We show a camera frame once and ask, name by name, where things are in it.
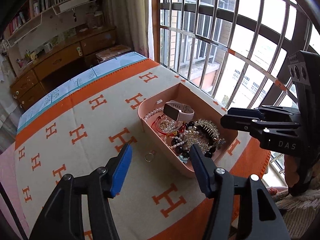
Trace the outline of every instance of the smartwatch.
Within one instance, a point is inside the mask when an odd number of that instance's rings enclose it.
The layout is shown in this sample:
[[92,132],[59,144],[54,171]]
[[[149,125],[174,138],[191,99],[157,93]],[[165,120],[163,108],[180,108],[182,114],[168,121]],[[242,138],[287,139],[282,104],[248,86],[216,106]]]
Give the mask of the smartwatch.
[[163,113],[175,121],[189,122],[192,120],[195,111],[188,105],[169,101],[164,104]]

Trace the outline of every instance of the red string bracelet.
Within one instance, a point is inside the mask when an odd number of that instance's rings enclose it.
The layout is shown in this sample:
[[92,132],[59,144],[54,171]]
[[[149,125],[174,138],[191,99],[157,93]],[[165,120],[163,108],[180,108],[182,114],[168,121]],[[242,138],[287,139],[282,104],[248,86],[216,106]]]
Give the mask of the red string bracelet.
[[[153,127],[154,124],[157,124],[157,122],[164,116],[164,114],[160,115],[157,117],[157,119],[154,120],[154,122],[152,123],[151,125],[151,128]],[[170,137],[170,136],[177,136],[178,132],[182,133],[184,132],[184,130],[186,129],[186,124],[185,122],[182,123],[182,126],[179,127],[178,131],[174,131],[172,133],[165,133],[165,132],[162,132],[158,129],[158,126],[156,125],[156,130],[158,133],[161,133],[162,135],[165,135],[167,137]]]

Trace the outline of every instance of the bookshelf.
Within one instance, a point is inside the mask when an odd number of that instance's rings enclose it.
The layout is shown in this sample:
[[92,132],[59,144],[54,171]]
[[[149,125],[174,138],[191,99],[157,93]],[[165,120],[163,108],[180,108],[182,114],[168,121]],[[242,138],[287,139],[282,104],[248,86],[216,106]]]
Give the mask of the bookshelf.
[[[27,8],[28,10],[28,20],[23,23],[22,25],[15,26],[16,28],[13,30],[13,32],[10,30],[9,25],[7,26],[7,33],[10,35],[7,35],[9,37],[7,38],[8,44],[10,47],[13,47],[17,42],[19,42],[21,39],[23,39],[28,33],[34,31],[37,27],[39,27],[42,23],[42,17],[43,14],[46,14],[50,11],[54,11],[56,15],[62,13],[60,12],[59,5],[62,5],[66,2],[69,2],[71,0],[28,0],[25,2],[23,5],[23,8]],[[39,9],[37,10],[37,14],[35,14],[35,3],[38,3]],[[78,3],[75,3],[74,7],[86,4],[88,2],[83,2],[81,1]]]

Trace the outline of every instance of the orange h pattern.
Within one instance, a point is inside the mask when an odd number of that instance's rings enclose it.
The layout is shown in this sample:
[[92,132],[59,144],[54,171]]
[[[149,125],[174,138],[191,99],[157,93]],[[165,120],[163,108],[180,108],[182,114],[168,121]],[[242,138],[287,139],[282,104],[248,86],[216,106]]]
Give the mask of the orange h pattern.
[[85,238],[85,240],[93,240],[91,230],[84,232],[84,238]]
[[19,150],[19,161],[23,157],[24,157],[24,147],[21,150]]
[[66,166],[65,166],[65,164],[63,164],[61,168],[57,169],[56,171],[52,171],[53,176],[55,177],[56,174],[59,174],[60,179],[62,179],[62,174],[61,174],[61,172],[62,172],[62,171],[65,171],[65,170],[66,170]]
[[[117,150],[117,152],[120,152],[120,151],[121,151],[121,148],[124,146],[124,144],[127,143],[127,142],[125,141],[125,139],[122,137],[122,135],[124,135],[124,134],[126,134],[126,133],[130,133],[130,132],[129,132],[129,130],[125,127],[122,132],[116,134],[115,136],[113,136],[113,137],[109,136],[110,142],[114,142],[115,139],[117,139],[117,138],[119,138],[120,141],[122,142],[122,145],[115,146],[115,149]],[[136,140],[136,138],[135,138],[134,136],[132,136],[131,139],[130,139],[128,142],[130,142],[130,141],[131,141],[131,142],[135,142],[135,143],[137,142],[137,140]]]
[[24,201],[25,202],[27,202],[27,201],[29,201],[29,200],[32,200],[32,198],[31,198],[31,195],[28,195],[28,191],[30,191],[30,189],[29,189],[29,186],[27,187],[27,188],[25,188],[25,189],[22,189],[22,192],[24,193],[24,194],[26,194],[26,198],[24,198]]
[[92,110],[94,110],[96,107],[102,105],[102,104],[105,104],[107,101],[105,99],[103,99],[101,102],[99,102],[99,99],[100,98],[104,98],[103,95],[100,95],[99,97],[93,99],[93,100],[90,100],[89,101],[89,104],[91,105],[93,102],[96,102],[97,104],[96,105],[93,105],[91,106]]
[[185,79],[181,79],[180,81],[182,81],[183,83],[185,83],[186,82],[186,80]]
[[142,94],[138,93],[138,95],[134,96],[133,98],[130,99],[126,99],[125,101],[128,103],[130,103],[132,100],[135,101],[137,104],[136,105],[131,105],[130,107],[134,110],[136,109],[143,100],[146,100],[146,98],[144,98],[141,102],[137,99],[138,97],[142,97]]
[[78,127],[77,129],[70,131],[70,136],[72,136],[74,133],[76,133],[77,137],[75,139],[72,139],[72,144],[75,144],[77,140],[80,140],[82,137],[87,137],[87,132],[84,132],[82,135],[79,134],[79,130],[80,129],[84,129],[84,125],[81,124],[80,127]]
[[50,133],[46,135],[47,139],[48,139],[49,136],[51,136],[51,135],[53,135],[54,133],[57,132],[57,129],[54,129],[54,130],[52,131],[52,128],[53,128],[53,127],[56,127],[56,123],[54,123],[53,125],[51,125],[49,128],[46,128],[46,129],[45,129],[45,132],[48,132],[48,131],[50,130]]
[[232,155],[233,150],[238,144],[240,144],[240,141],[238,140],[238,138],[236,138],[235,141],[228,148],[227,153],[229,153],[229,155]]
[[32,165],[32,171],[34,171],[36,167],[41,166],[41,162],[37,162],[37,158],[40,158],[40,153],[38,153],[35,157],[31,158],[31,162],[35,162],[35,165]]
[[173,191],[178,191],[176,185],[174,185],[173,183],[170,185],[170,188],[168,190],[166,190],[165,192],[163,192],[162,194],[160,194],[159,196],[153,196],[152,199],[153,201],[156,203],[156,205],[158,205],[160,202],[159,200],[165,198],[166,201],[169,203],[170,207],[167,209],[161,209],[160,212],[164,215],[165,218],[167,218],[169,216],[169,213],[174,210],[175,208],[177,208],[178,206],[180,206],[181,204],[185,204],[186,200],[184,199],[183,196],[179,197],[179,200],[174,203],[172,201],[172,199],[169,197],[169,193],[173,192]]
[[151,72],[148,74],[145,74],[143,76],[139,76],[140,79],[143,79],[144,77],[147,77],[148,79],[145,79],[144,82],[148,83],[151,79],[157,78],[157,76],[150,77],[149,75],[153,75]]

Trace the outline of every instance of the wooden desk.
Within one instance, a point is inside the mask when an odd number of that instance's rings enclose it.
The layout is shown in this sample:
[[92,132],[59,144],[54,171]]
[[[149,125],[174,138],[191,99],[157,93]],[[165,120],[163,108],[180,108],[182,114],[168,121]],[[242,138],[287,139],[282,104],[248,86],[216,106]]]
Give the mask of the wooden desk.
[[34,60],[10,86],[11,93],[27,110],[60,84],[97,65],[95,53],[115,44],[113,26],[87,30],[66,39]]

